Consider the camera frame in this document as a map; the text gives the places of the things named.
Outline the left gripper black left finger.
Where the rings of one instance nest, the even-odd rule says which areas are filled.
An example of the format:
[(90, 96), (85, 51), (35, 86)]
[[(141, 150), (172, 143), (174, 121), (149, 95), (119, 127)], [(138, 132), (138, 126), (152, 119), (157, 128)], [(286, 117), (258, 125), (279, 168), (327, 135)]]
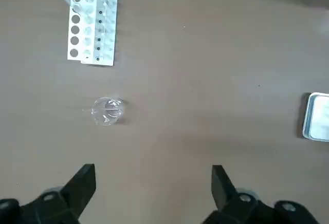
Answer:
[(28, 204), (1, 199), (1, 223), (79, 223), (95, 191), (95, 165), (85, 164), (63, 187), (48, 189)]

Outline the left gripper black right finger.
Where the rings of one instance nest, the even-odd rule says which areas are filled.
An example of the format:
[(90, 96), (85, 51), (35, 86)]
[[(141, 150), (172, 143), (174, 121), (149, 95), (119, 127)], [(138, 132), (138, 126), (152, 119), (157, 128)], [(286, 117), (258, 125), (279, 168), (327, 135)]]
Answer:
[(297, 202), (280, 200), (270, 207), (249, 193), (238, 192), (221, 165), (212, 166), (211, 193), (216, 210), (203, 223), (318, 223)]

